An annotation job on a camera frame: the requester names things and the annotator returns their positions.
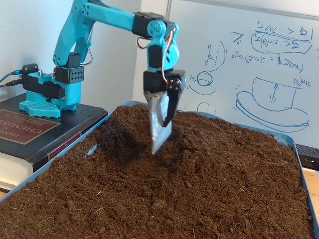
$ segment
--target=teal robot base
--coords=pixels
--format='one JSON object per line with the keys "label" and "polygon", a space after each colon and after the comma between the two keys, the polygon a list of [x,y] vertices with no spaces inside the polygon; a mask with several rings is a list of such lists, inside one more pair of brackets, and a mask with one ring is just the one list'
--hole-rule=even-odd
{"label": "teal robot base", "polygon": [[19,104],[19,109],[33,117],[60,118],[61,111],[75,111],[76,106],[81,101],[82,82],[65,84],[55,80],[55,76],[42,74],[40,72],[29,73],[26,83],[30,84],[25,89],[34,90],[26,91],[26,101]]}

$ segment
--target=wooden board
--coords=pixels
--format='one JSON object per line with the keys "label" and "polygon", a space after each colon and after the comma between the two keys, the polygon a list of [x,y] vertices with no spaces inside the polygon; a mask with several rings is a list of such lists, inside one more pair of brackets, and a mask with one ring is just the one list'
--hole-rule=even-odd
{"label": "wooden board", "polygon": [[6,193],[0,191],[0,198],[4,197]]}
{"label": "wooden board", "polygon": [[319,218],[319,179],[314,170],[303,168],[303,171],[309,188],[311,200],[313,201],[316,217]]}

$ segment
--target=wire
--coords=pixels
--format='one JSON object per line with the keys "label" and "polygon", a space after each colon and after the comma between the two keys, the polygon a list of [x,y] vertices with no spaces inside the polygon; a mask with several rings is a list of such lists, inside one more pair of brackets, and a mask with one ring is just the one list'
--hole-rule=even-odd
{"label": "wire", "polygon": [[139,39],[144,39],[144,40],[148,40],[148,39],[146,39],[146,38],[144,38],[144,37],[141,37],[141,36],[136,39],[136,45],[137,45],[140,49],[145,49],[145,48],[147,48],[147,46],[143,47],[143,46],[141,46],[141,45],[139,44]]}
{"label": "wire", "polygon": [[[93,32],[93,27],[92,27],[92,29],[90,31],[90,34],[89,34],[89,37],[88,37],[88,41],[87,41],[88,44],[90,44],[90,39],[91,39],[91,36],[92,36],[92,32]],[[90,47],[88,47],[88,50],[89,50],[89,54],[90,54],[91,60],[88,63],[80,64],[80,66],[87,66],[87,65],[92,63],[93,55],[92,55]]]}
{"label": "wire", "polygon": [[17,80],[14,80],[14,81],[10,81],[4,85],[0,85],[0,88],[2,87],[5,87],[5,86],[16,86],[18,84],[22,84],[22,79],[17,79]]}
{"label": "wire", "polygon": [[[143,47],[143,46],[141,46],[141,45],[139,44],[139,40],[140,40],[140,39],[148,40],[148,41],[150,41],[150,39],[147,39],[147,38],[144,38],[144,37],[141,37],[141,36],[136,39],[136,45],[137,45],[140,49],[145,49],[145,48],[147,48],[147,46]],[[165,39],[165,42],[167,43],[168,40],[169,40],[169,36]]]}
{"label": "wire", "polygon": [[173,42],[175,31],[176,31],[176,28],[174,28],[174,30],[170,32],[170,37],[169,37],[168,42],[167,42],[167,48],[165,50],[165,53],[164,53],[163,59],[162,59],[162,63],[161,63],[161,76],[162,76],[162,78],[163,78],[163,80],[165,81],[166,84],[168,83],[168,81],[165,78],[165,74],[164,74],[165,58],[166,58],[166,54],[167,54],[167,52],[168,52],[168,50],[169,50],[169,48],[171,46],[171,43]]}
{"label": "wire", "polygon": [[90,57],[91,57],[91,61],[89,61],[88,63],[80,64],[80,66],[87,66],[87,65],[91,64],[92,61],[93,61],[93,56],[92,56],[92,52],[91,52],[90,47],[88,49],[89,49],[89,54],[90,54]]}
{"label": "wire", "polygon": [[0,80],[0,83],[1,83],[2,81],[4,81],[7,77],[12,76],[12,75],[13,75],[12,72],[10,72],[9,74],[6,74],[6,75]]}

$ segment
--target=soil tray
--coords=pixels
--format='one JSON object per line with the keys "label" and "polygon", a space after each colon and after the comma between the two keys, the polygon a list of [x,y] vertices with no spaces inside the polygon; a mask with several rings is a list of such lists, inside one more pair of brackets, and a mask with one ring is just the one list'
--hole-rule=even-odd
{"label": "soil tray", "polygon": [[2,198],[0,238],[319,238],[292,138],[182,113],[153,156],[148,109],[135,105]]}

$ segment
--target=whiteboard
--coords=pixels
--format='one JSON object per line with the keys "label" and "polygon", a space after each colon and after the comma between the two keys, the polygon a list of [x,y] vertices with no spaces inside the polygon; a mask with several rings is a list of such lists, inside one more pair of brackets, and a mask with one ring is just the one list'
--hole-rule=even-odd
{"label": "whiteboard", "polygon": [[283,132],[319,148],[319,21],[173,0],[179,110]]}

